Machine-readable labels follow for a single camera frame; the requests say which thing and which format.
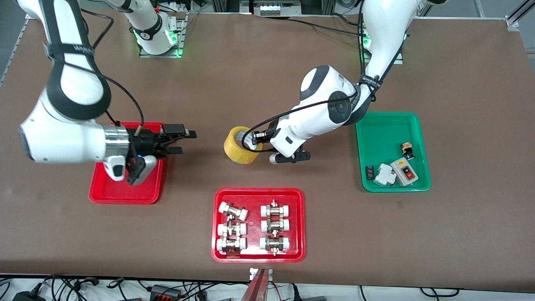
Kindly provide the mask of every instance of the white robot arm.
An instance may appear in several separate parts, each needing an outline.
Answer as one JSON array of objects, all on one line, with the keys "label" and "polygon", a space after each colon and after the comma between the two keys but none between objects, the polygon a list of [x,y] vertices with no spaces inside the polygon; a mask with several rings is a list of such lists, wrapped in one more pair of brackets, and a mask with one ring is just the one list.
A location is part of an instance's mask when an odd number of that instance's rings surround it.
[{"label": "white robot arm", "polygon": [[53,62],[47,86],[19,127],[22,147],[31,160],[47,164],[103,162],[112,179],[123,180],[127,170],[128,183],[138,184],[154,168],[157,158],[181,153],[180,148],[169,147],[171,143],[196,137],[180,124],[163,125],[158,134],[97,124],[94,118],[107,110],[111,92],[102,76],[97,76],[100,71],[78,2],[18,3],[43,23],[47,55]]},{"label": "white robot arm", "polygon": [[165,12],[156,13],[149,0],[108,0],[116,10],[125,14],[134,29],[137,42],[148,54],[160,55],[177,44],[173,30],[175,17]]},{"label": "white robot arm", "polygon": [[[442,4],[447,0],[433,0]],[[274,164],[308,160],[303,143],[313,136],[330,132],[362,119],[372,97],[401,50],[407,28],[425,0],[364,0],[362,15],[372,44],[372,56],[358,84],[352,84],[333,67],[319,66],[303,79],[300,103],[293,109],[322,103],[280,117],[263,133],[255,132],[255,141],[269,142],[279,152],[270,157]]]}]

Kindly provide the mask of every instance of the floor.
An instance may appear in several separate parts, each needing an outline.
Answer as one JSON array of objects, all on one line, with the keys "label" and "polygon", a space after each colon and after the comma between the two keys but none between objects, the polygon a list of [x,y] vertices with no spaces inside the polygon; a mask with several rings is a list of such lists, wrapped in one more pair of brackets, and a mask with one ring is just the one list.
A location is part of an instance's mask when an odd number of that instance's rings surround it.
[{"label": "floor", "polygon": [[[4,300],[12,300],[17,292],[21,291],[31,291],[37,283],[42,281],[42,279],[13,279],[10,280],[11,285],[9,290],[5,295]],[[42,286],[39,296],[45,298],[47,301],[52,301],[52,294],[50,288],[51,281],[48,281],[45,285]],[[90,284],[84,284],[80,293],[88,300],[99,300],[99,301],[114,301],[114,300],[125,300],[118,288],[109,289],[106,288],[106,285],[110,283],[110,280],[100,280],[97,286],[92,286]],[[182,282],[166,282],[166,281],[141,281],[141,283],[147,287],[155,284],[166,286],[167,288],[182,286]],[[186,282],[186,287],[189,288],[190,283]],[[266,301],[280,301],[280,300],[294,300],[294,290],[291,284],[288,283],[276,283],[277,290],[280,293],[280,298],[277,295],[277,292],[273,289],[273,285],[270,284],[267,291],[267,300]],[[0,294],[3,293],[4,289],[0,288]],[[61,287],[61,281],[55,280],[54,291],[58,291],[58,288]],[[129,300],[138,300],[135,298],[142,298],[143,300],[150,299],[150,293],[142,288],[139,283],[136,281],[125,281],[121,284],[121,288],[124,292],[126,299]],[[380,301],[380,300],[395,300],[395,301],[434,301],[435,298],[430,298],[424,296],[418,288],[387,288],[387,287],[363,287],[363,292],[366,299],[362,298],[362,294],[359,291],[358,287],[346,286],[346,285],[317,285],[317,284],[297,284],[299,294],[303,299],[312,298],[312,297],[325,297],[328,301]],[[231,300],[237,301],[240,300],[243,296],[247,287],[243,284],[236,285],[217,285],[213,288],[206,290],[208,295],[208,301],[228,301]],[[432,294],[430,289],[424,290],[427,294]],[[455,290],[436,290],[439,295],[450,295],[455,292]],[[58,301],[67,300],[67,292],[63,294],[63,297]],[[181,299],[182,301],[193,301],[193,295],[191,299],[185,298]],[[70,301],[75,301],[75,295],[71,294],[69,298]],[[450,301],[534,301],[534,294],[527,293],[516,293],[516,292],[489,292],[489,291],[469,291],[461,290],[459,294],[453,298],[447,298]]]},{"label": "floor", "polygon": [[[106,8],[106,5],[103,3],[94,3],[87,0],[80,0],[80,2],[83,8]],[[522,0],[481,0],[483,11],[486,17],[503,17],[511,12],[520,2],[522,2]],[[347,9],[345,7],[337,7],[336,12],[347,12]],[[10,59],[10,56],[13,52],[13,47],[25,21],[24,16],[25,13],[18,7],[15,1],[0,1],[0,70],[7,65]],[[434,7],[428,16],[477,17],[477,13],[472,1],[450,0],[445,5]],[[524,17],[520,21],[519,27],[526,49],[533,51],[535,49],[535,11],[532,11],[526,17]],[[528,57],[535,72],[535,54],[528,55]],[[12,300],[16,292],[31,290],[37,282],[38,280],[36,279],[12,280],[11,289],[7,292],[5,300]],[[147,282],[147,284],[156,283],[161,284],[162,282]],[[103,288],[103,285],[101,285],[99,288],[101,289],[87,289],[87,296],[94,296],[94,300],[122,300],[118,290],[105,289]],[[358,287],[300,284],[299,288],[302,297],[326,296],[328,297],[328,300],[363,300],[360,292],[358,291]],[[42,291],[46,290],[48,290],[48,292],[44,292],[43,296],[47,298],[47,300],[51,300],[49,289],[43,286]],[[125,283],[124,290],[128,297],[148,297],[148,293],[137,286],[135,282],[132,282],[131,284]],[[241,298],[244,290],[245,286],[243,285],[236,285],[232,287],[219,285],[213,289],[210,289],[209,300],[216,301],[229,297]],[[279,290],[282,299],[293,299],[293,290],[291,289],[291,285],[281,287]],[[278,300],[278,297],[276,297],[274,294],[274,290],[270,290],[269,292],[268,300]],[[364,287],[364,292],[367,300],[370,301],[433,300],[432,298],[422,295],[416,288]],[[451,291],[448,290],[439,291],[440,294],[449,294],[450,292]],[[535,300],[535,295],[504,292],[461,291],[461,293],[457,297],[453,298],[453,300]]]}]

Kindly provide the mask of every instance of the green tray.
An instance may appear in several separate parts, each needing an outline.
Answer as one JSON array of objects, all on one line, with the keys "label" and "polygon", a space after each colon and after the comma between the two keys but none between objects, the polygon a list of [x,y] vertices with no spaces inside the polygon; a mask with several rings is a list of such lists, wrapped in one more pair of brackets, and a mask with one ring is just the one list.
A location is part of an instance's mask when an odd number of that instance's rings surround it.
[{"label": "green tray", "polygon": [[[361,162],[362,185],[370,192],[416,192],[431,187],[424,139],[418,116],[411,112],[368,112],[356,124],[358,157]],[[365,168],[372,165],[375,172],[381,163],[390,164],[403,157],[400,144],[411,142],[415,158],[409,163],[418,175],[412,185],[379,186],[366,179]]]}]

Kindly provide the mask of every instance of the brown mat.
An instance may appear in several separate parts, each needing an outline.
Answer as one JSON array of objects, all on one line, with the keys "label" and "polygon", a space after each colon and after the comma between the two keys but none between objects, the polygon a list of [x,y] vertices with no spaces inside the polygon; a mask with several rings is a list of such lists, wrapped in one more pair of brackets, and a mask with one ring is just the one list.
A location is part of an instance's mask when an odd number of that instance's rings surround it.
[{"label": "brown mat", "polygon": [[[150,206],[89,202],[92,163],[31,162],[17,127],[51,64],[42,26],[30,21],[0,87],[0,272],[244,281],[250,267],[270,266],[280,282],[535,290],[534,76],[505,22],[414,21],[406,63],[392,68],[370,110],[420,117],[433,184],[425,193],[380,194],[362,187],[352,126],[306,143],[309,162],[273,166],[264,154],[243,166],[223,152],[232,127],[296,105],[315,66],[331,64],[356,81],[354,37],[203,14],[182,59],[140,59],[126,19],[113,15],[97,49],[101,71],[135,95],[148,121],[184,123],[198,139],[181,143],[185,154],[170,159],[161,199]],[[307,20],[355,30],[334,18]],[[87,21],[94,40],[105,22]],[[115,118],[138,120],[112,91]],[[306,258],[214,262],[213,195],[226,186],[302,189]]]}]

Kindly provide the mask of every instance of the yellow tape roll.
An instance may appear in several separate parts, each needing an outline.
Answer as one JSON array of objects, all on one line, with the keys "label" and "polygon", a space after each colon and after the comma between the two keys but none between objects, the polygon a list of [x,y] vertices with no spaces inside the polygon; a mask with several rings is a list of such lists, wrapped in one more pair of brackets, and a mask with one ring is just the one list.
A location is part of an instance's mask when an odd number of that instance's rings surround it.
[{"label": "yellow tape roll", "polygon": [[[258,153],[250,152],[241,147],[241,139],[247,131],[249,131],[249,128],[245,126],[237,126],[231,129],[230,133],[228,133],[227,139],[225,139],[225,144],[223,145],[227,156],[232,161],[239,164],[249,164],[256,159],[256,156],[258,156]],[[262,143],[253,145],[250,136],[247,136],[245,143],[251,149],[257,149],[259,151],[262,150]]]}]

